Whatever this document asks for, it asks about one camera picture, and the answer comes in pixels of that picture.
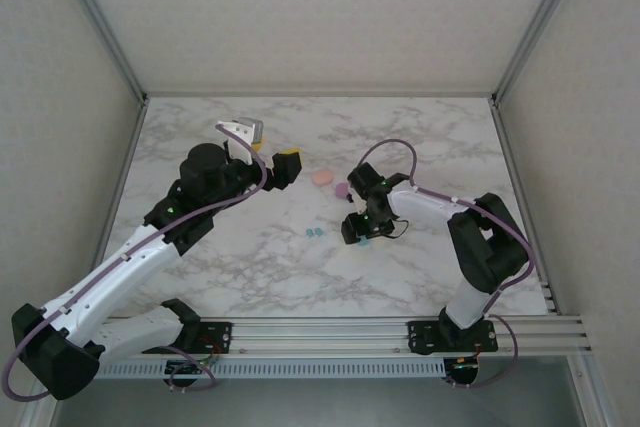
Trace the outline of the black controller board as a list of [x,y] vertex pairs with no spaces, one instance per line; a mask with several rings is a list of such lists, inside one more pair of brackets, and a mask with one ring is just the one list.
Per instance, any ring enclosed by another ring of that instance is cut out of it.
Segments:
[[476,356],[445,358],[444,380],[451,385],[470,385],[476,381],[479,364]]
[[207,377],[201,367],[185,359],[168,360],[165,363],[164,374],[166,376],[173,374],[174,376]]

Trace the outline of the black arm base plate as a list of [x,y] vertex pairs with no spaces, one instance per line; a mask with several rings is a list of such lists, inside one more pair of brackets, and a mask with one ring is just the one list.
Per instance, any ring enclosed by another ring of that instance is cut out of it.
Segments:
[[468,329],[443,320],[414,320],[407,323],[407,329],[409,350],[420,355],[498,350],[494,324],[489,320],[479,320]]
[[135,333],[141,342],[139,352],[168,353],[168,346],[196,355],[227,354],[233,324],[207,321],[199,317],[151,319]]

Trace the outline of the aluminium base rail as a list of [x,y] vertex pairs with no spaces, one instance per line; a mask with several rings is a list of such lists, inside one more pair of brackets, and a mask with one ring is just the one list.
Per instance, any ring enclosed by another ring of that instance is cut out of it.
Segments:
[[[409,317],[236,317],[229,358],[407,357]],[[513,352],[509,330],[522,356],[572,356],[591,353],[578,316],[507,316],[494,322],[498,350]]]

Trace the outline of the aluminium frame post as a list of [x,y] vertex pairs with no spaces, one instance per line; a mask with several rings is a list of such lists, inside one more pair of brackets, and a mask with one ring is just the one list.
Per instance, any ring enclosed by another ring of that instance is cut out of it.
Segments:
[[111,58],[127,88],[141,107],[147,105],[148,96],[128,61],[116,35],[97,0],[77,0],[94,32]]
[[541,0],[539,2],[497,87],[492,93],[491,99],[494,106],[499,106],[509,95],[560,2],[561,0]]

